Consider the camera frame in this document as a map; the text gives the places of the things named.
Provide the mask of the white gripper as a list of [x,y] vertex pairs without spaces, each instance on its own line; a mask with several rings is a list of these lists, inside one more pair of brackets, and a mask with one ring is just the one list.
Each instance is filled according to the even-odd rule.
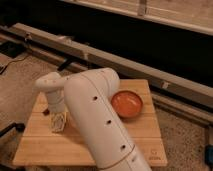
[[[61,113],[65,111],[65,103],[64,98],[62,95],[61,90],[56,90],[52,92],[47,92],[45,94],[47,103],[48,103],[48,109],[51,112],[50,113],[50,125],[51,130],[55,130],[55,114],[54,113]],[[67,112],[64,112],[62,114],[62,130],[64,130],[67,122]]]

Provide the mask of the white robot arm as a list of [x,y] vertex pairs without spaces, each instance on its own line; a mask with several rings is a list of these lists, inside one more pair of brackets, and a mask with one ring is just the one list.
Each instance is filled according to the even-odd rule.
[[99,171],[152,171],[110,104],[119,85],[111,68],[65,77],[51,72],[35,82],[50,111],[66,108],[72,115]]

